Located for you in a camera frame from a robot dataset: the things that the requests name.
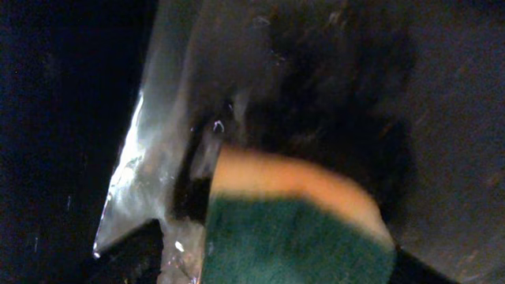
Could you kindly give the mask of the black rectangular tray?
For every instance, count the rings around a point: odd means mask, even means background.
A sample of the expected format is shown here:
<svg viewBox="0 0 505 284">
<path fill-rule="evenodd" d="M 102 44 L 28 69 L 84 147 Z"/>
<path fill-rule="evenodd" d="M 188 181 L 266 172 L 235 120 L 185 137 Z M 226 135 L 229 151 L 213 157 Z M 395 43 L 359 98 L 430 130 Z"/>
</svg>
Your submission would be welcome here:
<svg viewBox="0 0 505 284">
<path fill-rule="evenodd" d="M 388 283 L 503 282 L 503 2 L 2 2 L 2 282 L 203 283 L 224 147 L 361 185 Z"/>
</svg>

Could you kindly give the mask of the yellow green sponge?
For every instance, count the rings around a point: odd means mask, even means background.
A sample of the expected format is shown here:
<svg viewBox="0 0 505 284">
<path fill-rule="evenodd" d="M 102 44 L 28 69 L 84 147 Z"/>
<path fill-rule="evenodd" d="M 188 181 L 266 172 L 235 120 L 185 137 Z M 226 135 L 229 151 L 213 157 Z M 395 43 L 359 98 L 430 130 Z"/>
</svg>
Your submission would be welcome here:
<svg viewBox="0 0 505 284">
<path fill-rule="evenodd" d="M 205 228 L 203 283 L 386 284 L 397 256 L 353 179 L 240 148 L 220 150 Z"/>
</svg>

